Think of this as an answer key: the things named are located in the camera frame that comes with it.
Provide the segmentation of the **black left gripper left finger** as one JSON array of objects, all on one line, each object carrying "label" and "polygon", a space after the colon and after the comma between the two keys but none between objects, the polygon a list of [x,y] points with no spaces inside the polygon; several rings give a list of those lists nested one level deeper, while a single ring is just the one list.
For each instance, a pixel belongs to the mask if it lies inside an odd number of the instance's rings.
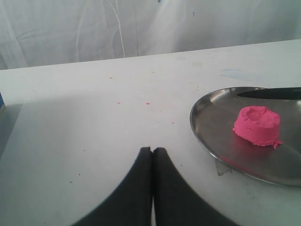
[{"label": "black left gripper left finger", "polygon": [[152,152],[142,147],[117,188],[76,226],[150,226],[152,212]]}]

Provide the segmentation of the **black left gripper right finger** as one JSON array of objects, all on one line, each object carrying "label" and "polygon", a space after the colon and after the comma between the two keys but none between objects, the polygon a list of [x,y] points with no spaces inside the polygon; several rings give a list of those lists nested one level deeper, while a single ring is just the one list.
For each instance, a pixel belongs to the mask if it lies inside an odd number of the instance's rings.
[{"label": "black left gripper right finger", "polygon": [[205,202],[182,178],[167,151],[153,151],[153,198],[158,226],[236,226]]}]

